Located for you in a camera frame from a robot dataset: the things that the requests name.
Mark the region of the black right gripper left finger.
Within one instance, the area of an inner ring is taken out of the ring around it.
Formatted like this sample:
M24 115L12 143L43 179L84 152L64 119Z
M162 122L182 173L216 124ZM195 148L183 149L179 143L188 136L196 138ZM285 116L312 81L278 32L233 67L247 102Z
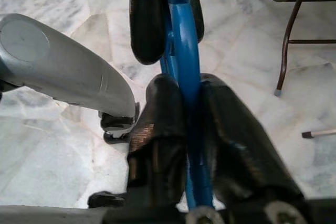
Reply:
M127 156L129 201L175 206L186 180L186 126L183 99L168 74L155 76L146 105L130 134Z

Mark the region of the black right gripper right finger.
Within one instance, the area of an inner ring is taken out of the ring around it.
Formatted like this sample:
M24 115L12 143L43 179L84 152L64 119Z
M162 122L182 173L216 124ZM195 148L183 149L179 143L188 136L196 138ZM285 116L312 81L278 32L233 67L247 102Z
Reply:
M226 205L303 198L263 126L213 74L201 75L201 126L213 192Z

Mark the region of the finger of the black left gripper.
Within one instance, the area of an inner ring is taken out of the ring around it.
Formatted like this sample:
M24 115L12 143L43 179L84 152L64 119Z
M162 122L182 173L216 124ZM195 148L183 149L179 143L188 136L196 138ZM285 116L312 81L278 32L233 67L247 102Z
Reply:
M195 28L197 32L197 42L201 42L204 37L204 31L205 31L201 1L190 0L190 5L192 8Z
M143 65L156 63L165 47L163 0L129 0L131 48Z

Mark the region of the blue plastic clothes hanger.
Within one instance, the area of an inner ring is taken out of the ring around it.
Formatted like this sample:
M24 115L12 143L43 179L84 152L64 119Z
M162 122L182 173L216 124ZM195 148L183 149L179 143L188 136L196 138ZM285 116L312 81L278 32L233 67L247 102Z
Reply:
M187 205L189 210L199 206L212 207L212 186L205 164L199 121L201 73L191 0L166 1L166 48L161 60L161 69L178 81L184 101L187 128Z

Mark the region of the black robot left foot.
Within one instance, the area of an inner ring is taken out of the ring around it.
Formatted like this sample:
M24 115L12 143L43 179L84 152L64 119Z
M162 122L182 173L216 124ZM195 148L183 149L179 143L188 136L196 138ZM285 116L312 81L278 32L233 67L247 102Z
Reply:
M116 117L107 113L99 113L100 126L104 131L103 139L109 144L128 143L129 134L135 126L139 117L136 114L134 117Z

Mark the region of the black robot foot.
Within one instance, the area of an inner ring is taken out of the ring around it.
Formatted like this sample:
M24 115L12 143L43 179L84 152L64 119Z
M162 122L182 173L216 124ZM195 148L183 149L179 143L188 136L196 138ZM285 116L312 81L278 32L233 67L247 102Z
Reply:
M112 194L109 191L99 191L89 196L88 208L98 207L123 207L125 203L125 194Z
M107 113L99 113L100 126L104 131L103 139L109 144L128 143L129 134L135 126L139 117L136 114L134 117L116 117Z

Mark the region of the silver metal clothes rack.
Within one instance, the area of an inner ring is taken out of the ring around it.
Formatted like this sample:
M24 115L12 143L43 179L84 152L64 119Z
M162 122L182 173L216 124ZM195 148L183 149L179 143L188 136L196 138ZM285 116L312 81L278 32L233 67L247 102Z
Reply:
M322 136L336 135L336 129L302 132L301 135L303 138L313 139Z

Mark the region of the black robot right foot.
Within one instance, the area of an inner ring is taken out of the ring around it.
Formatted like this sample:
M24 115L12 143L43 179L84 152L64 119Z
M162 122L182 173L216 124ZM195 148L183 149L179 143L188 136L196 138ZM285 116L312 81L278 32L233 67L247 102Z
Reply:
M125 203L125 194L112 194L109 191L99 191L89 196L88 208L98 207L123 207Z

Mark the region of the grey robot left leg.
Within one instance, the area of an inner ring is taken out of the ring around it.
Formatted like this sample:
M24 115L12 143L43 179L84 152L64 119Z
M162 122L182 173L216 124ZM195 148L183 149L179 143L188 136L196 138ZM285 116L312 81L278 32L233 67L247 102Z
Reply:
M0 20L0 80L111 116L135 115L123 76L75 40L20 14Z

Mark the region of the marble table with red edge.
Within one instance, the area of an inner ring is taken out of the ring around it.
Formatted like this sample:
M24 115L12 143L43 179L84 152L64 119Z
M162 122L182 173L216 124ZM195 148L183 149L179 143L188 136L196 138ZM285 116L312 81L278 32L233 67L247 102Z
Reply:
M287 61L288 61L288 47L289 45L327 45L336 44L336 39L291 39L290 35L292 28L296 21L297 15L299 13L301 4L304 2L336 2L336 0L272 0L276 3L294 3L293 10L289 17L285 34L283 37L282 47L281 47L281 64L280 73L277 81L277 85L274 91L274 95L279 97L282 93L282 87L285 81L287 72Z

